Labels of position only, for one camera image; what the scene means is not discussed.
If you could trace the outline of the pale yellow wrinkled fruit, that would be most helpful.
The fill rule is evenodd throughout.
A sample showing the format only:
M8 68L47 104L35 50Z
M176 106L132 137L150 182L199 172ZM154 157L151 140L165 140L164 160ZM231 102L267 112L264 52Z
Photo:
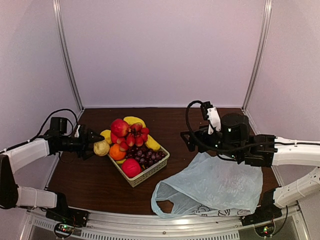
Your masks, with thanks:
M97 156L103 157L109 153L110 145L106 140L98 141L93 144L93 151Z

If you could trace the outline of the dark red fruit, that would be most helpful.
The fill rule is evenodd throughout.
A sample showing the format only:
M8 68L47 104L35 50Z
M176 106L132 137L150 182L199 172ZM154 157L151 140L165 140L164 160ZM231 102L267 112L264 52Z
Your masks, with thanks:
M111 132L119 138L125 137L128 134L129 129L130 125L120 118L115 119L110 125Z

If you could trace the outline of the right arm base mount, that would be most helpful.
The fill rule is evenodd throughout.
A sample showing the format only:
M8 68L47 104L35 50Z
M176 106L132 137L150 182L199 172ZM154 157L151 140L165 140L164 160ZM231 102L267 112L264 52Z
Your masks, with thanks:
M255 233L262 238L271 238L275 235L277 231L274 220L283 215L282 209L275 205L275 191L276 189L272 189L265 192L261 205L255 212L240 218L243 227L254 225Z

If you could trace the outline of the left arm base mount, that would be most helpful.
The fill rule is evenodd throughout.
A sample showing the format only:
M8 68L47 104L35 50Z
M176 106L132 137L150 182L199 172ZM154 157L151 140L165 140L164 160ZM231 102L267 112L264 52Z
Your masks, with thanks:
M77 228L87 226L89 212L69 207L63 193L56 192L57 202L54 208L45 208L45 217L56 221L53 233L60 239L70 237Z

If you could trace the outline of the beige perforated plastic basket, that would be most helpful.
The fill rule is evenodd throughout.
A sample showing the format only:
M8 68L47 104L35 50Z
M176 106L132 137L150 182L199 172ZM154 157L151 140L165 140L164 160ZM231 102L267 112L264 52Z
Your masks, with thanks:
M129 185L134 188L138 186L140 183L142 183L143 181L145 181L146 179L148 179L149 177L151 177L152 175L154 175L155 173L157 173L159 170L167 166L170 153L162 146L160 150L163 150L166 153L166 156L162 160L160 160L158 163L150 166L149 168L144 169L143 167L140 166L141 173L132 178L127 177L125 173L122 171L122 164L124 163L125 160L127 160L125 159L125 157L123 160L115 161L109 156L109 153L105 156L107 156L110 159L110 161L113 163L116 169L120 172L120 174L125 178L125 180L129 183Z

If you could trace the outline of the red lychee bunch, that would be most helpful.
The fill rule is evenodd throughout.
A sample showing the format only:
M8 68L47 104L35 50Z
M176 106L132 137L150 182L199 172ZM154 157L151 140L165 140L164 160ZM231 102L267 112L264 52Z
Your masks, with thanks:
M141 122L136 122L129 126L129 132L119 143L119 150L126 152L129 148L136 146L141 147L147 142L150 130L143 126Z

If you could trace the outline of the light blue plastic bag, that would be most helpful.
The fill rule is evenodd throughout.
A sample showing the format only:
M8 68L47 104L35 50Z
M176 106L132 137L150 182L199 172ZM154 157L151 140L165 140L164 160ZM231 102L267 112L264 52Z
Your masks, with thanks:
M259 167L198 153L190 164L155 187L151 209L161 218L254 214L263 187Z

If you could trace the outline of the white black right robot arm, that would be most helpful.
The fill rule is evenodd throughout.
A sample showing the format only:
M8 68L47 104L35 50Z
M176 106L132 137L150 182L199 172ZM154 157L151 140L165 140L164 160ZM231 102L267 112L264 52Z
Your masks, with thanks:
M264 193L262 206L256 210L259 220L268 220L277 208L312 195L320 190L319 142L286 139L270 134L250 134L245 115L229 113L219 118L208 114L208 126L197 131L189 128L180 136L189 151L214 151L225 161L244 163L251 167L281 165L313 166L314 169L294 182Z

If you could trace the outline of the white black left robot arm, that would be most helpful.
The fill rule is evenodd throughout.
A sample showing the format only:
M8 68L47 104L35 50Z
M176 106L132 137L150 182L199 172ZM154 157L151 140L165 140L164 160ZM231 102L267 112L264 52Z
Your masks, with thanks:
M62 193L25 187L16 184L14 174L16 171L30 163L55 155L60 152L76 153L84 160L93 154L93 145L105 138L86 128L77 125L73 136L67 135L67 118L53 117L49 129L42 136L9 150L0 155L0 207L2 209L21 208L47 208L61 222L72 218L72 211L65 205L65 196Z

